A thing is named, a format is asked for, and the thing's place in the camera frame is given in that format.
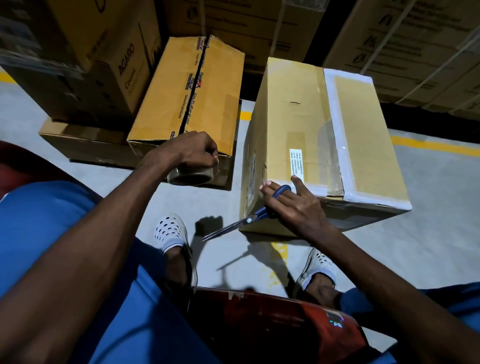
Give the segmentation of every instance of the blue scissors handle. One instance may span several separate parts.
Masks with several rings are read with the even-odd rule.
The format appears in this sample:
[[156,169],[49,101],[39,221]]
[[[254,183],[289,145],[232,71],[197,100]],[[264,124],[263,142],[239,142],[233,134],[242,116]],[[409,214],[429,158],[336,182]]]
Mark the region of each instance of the blue scissors handle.
[[[275,193],[273,194],[273,197],[274,198],[277,198],[279,197],[283,192],[285,191],[291,191],[292,188],[287,185],[287,184],[284,184],[283,186],[281,186],[278,190],[275,191]],[[263,218],[276,218],[276,214],[274,211],[272,211],[272,209],[270,209],[269,207],[266,207],[266,206],[263,206],[261,209],[259,209],[257,212],[255,212],[255,215],[257,215],[257,219],[256,220],[261,220]]]

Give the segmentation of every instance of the box with white tape border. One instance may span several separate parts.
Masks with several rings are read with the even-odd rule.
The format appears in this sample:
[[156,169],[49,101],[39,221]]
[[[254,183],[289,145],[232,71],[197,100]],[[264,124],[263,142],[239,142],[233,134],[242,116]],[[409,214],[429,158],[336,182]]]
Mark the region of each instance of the box with white tape border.
[[[343,231],[411,210],[372,79],[269,58],[244,145],[240,217],[262,204],[267,180],[292,174]],[[242,228],[291,236],[277,220]]]

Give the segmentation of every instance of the cardboard box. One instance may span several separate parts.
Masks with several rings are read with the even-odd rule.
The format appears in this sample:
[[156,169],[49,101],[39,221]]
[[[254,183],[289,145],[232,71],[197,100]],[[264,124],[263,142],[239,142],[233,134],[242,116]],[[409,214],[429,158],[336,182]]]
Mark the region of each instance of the cardboard box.
[[480,121],[480,63],[424,106],[437,112]]
[[[263,73],[282,0],[204,0],[207,34],[245,53],[245,70]],[[274,56],[303,61],[328,1],[286,1]],[[202,36],[198,0],[164,0],[168,30],[173,36]]]
[[38,133],[70,160],[121,168],[135,168],[140,162],[125,132],[48,119]]
[[457,54],[478,34],[480,8],[473,2],[417,1],[408,11],[411,2],[406,0],[359,0],[323,66],[360,73],[386,40],[364,72],[373,78],[381,101],[402,100],[443,66],[400,102],[423,106],[480,61],[478,52],[469,49]]
[[[370,77],[269,58],[243,150],[240,218],[294,172],[343,231],[411,210]],[[292,236],[278,220],[243,231]]]
[[1,53],[89,71],[131,1],[2,1]]
[[244,54],[211,36],[170,37],[128,142],[138,157],[183,132],[216,141],[224,186],[233,165]]
[[88,73],[0,57],[12,78],[54,120],[129,130],[153,74],[160,34],[153,0],[126,8]]

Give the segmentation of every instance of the yellow floor line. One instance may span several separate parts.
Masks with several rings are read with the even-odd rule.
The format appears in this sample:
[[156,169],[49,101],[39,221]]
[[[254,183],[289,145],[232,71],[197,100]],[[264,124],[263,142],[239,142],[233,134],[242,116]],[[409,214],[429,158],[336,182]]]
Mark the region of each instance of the yellow floor line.
[[[242,111],[240,113],[240,119],[250,121],[252,118],[252,113],[247,111]],[[411,138],[405,138],[403,136],[390,136],[392,143],[397,146],[409,146],[411,148],[418,149],[428,149],[436,150],[438,152],[448,152],[463,154],[464,156],[480,157],[480,148],[470,148],[467,146],[454,146],[447,143],[438,143],[438,142],[423,142]]]
[[8,73],[2,72],[2,71],[0,71],[0,82],[7,82],[9,84],[14,84],[15,83],[13,78],[11,78]]

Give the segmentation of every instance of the blue clothing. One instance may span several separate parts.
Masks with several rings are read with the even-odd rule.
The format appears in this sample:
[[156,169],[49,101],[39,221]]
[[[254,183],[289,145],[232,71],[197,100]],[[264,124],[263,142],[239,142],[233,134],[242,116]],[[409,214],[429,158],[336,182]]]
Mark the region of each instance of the blue clothing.
[[[82,187],[58,181],[22,186],[0,202],[0,297],[95,201]],[[156,284],[164,273],[160,251],[135,239],[110,297],[70,362],[219,363]],[[423,292],[480,332],[480,283]],[[395,325],[363,293],[349,290],[339,302],[360,325],[399,340],[373,363],[411,362]]]

